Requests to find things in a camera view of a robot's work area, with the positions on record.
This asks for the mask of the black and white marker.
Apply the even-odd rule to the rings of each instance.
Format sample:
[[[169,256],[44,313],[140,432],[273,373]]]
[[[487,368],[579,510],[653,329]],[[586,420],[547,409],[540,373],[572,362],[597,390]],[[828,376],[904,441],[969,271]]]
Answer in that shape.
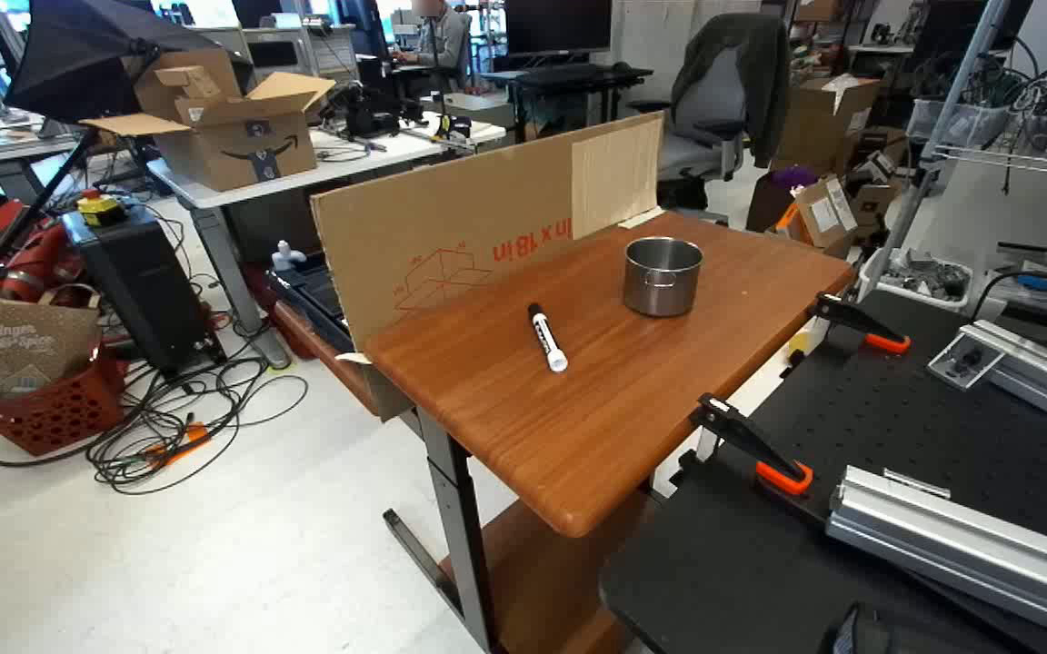
[[[551,334],[551,328],[547,328],[545,309],[540,309],[540,304],[527,304],[527,323],[529,323],[529,329],[533,329],[533,336],[538,336],[538,349],[540,349],[540,355],[545,355],[545,368],[547,368],[551,373],[564,373],[564,369],[568,369],[568,351],[559,349],[559,342],[557,342],[557,334]]]

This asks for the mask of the wooden desk with metal legs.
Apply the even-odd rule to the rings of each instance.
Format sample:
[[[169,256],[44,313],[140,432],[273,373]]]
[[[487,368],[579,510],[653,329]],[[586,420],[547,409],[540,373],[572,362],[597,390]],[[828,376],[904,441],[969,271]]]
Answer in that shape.
[[[705,255],[693,309],[622,301],[626,246],[682,237]],[[734,391],[849,269],[808,244],[659,214],[574,240],[382,328],[358,351],[426,444],[443,548],[395,540],[483,650],[551,650],[597,615],[607,544],[638,482],[690,436],[702,395]],[[527,323],[568,351],[551,373]]]

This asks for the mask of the small steel pot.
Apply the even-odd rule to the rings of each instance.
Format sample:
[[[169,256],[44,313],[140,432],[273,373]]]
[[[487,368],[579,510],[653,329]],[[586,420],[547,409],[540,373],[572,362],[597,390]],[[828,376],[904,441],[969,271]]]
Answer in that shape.
[[[622,299],[650,321],[682,315],[693,304],[702,246],[682,237],[638,237],[626,246]]]

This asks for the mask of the black orange clamp near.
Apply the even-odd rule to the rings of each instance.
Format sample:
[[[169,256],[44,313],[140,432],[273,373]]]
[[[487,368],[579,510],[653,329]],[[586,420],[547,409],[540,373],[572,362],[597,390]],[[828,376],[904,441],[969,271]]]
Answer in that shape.
[[[815,488],[815,467],[796,461],[784,448],[775,448],[738,405],[721,395],[702,395],[690,420],[710,427],[723,448],[751,458],[751,474],[784,495],[808,496]]]

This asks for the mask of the seated person in background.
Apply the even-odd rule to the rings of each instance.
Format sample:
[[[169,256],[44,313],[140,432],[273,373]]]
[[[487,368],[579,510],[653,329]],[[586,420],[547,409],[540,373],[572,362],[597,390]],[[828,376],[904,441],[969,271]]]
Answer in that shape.
[[[416,0],[409,9],[409,37],[393,59],[460,76],[470,63],[470,15],[446,0]]]

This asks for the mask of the white office desk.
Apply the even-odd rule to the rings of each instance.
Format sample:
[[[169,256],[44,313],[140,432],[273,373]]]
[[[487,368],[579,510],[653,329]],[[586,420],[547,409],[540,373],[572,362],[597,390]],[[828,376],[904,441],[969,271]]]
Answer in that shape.
[[[249,180],[239,189],[209,189],[183,170],[173,170],[168,158],[152,158],[149,173],[168,185],[168,194],[189,209],[189,223],[200,237],[200,246],[209,256],[209,269],[226,289],[232,329],[267,362],[286,368],[290,351],[278,342],[278,334],[266,323],[243,271],[239,271],[239,246],[227,229],[227,209],[254,198],[275,198],[275,197],[299,197],[306,198],[316,189],[330,189],[342,180],[358,180],[370,173],[408,170],[416,163],[437,163],[446,155],[446,145],[421,133],[421,131],[399,131],[370,143],[344,143],[326,131],[312,131],[316,143],[316,167]]]

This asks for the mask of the grey office chair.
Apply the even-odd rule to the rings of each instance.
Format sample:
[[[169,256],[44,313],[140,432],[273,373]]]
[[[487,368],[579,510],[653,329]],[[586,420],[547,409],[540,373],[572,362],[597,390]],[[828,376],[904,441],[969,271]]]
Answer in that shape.
[[[716,15],[682,51],[668,89],[659,203],[705,209],[705,185],[731,179],[745,155],[776,154],[790,109],[790,34],[776,15]]]

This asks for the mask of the black perforated breadboard table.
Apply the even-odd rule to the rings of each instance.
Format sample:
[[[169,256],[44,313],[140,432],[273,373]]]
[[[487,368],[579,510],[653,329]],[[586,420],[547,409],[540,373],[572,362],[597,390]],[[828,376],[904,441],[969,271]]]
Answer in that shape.
[[[607,563],[659,654],[1047,654],[1039,346],[876,295],[888,351],[836,323],[716,436]]]

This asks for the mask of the black orange clamp far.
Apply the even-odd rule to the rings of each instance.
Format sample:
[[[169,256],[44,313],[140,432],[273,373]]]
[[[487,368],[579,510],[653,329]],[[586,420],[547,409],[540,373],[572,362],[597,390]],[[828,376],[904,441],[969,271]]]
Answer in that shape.
[[[844,328],[859,329],[860,342],[876,351],[904,355],[912,349],[910,334],[888,328],[882,321],[876,321],[871,313],[865,313],[860,304],[849,304],[844,299],[821,295],[815,301],[815,313],[828,323],[844,323]]]

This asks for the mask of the open Amazon cardboard box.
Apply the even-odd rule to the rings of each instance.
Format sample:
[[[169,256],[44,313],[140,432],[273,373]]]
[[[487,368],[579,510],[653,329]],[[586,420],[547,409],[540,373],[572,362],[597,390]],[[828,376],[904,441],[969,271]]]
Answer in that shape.
[[[323,76],[266,72],[239,88],[226,47],[161,55],[134,82],[139,109],[92,116],[110,138],[152,138],[173,173],[239,189],[316,167],[312,112]]]

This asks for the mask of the black computer tower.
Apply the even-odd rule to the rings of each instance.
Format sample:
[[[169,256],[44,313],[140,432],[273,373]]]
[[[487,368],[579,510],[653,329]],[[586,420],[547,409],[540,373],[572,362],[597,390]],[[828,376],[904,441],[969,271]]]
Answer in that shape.
[[[161,373],[183,376],[192,362],[223,355],[209,321],[149,209],[132,208],[112,225],[92,225],[69,209],[60,225],[92,284]]]

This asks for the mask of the red plastic basket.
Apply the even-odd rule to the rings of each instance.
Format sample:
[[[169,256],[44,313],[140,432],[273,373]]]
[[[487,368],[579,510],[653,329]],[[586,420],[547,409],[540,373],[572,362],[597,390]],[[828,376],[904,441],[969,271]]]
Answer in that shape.
[[[126,362],[100,349],[83,369],[0,402],[0,436],[41,458],[124,420]]]

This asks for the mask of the brown paper bag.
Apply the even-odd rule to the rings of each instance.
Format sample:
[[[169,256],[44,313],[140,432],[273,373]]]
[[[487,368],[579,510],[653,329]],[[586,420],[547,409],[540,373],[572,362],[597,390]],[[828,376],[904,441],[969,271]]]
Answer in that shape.
[[[0,299],[0,402],[77,373],[95,355],[100,295],[69,284],[37,301]]]

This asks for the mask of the cardboard barrier wall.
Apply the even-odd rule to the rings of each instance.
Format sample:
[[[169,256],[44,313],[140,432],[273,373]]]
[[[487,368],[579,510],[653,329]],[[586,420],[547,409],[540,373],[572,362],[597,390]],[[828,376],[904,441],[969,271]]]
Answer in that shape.
[[[662,112],[478,150],[307,198],[350,336],[659,209]]]

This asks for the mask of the aluminium extrusion rail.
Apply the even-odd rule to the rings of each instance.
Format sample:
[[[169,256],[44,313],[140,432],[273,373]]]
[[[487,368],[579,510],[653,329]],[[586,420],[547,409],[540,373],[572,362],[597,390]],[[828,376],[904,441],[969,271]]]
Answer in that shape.
[[[1047,533],[845,465],[825,533],[1047,625]]]
[[[991,321],[962,323],[927,359],[927,369],[961,391],[996,384],[1047,414],[1047,346]]]

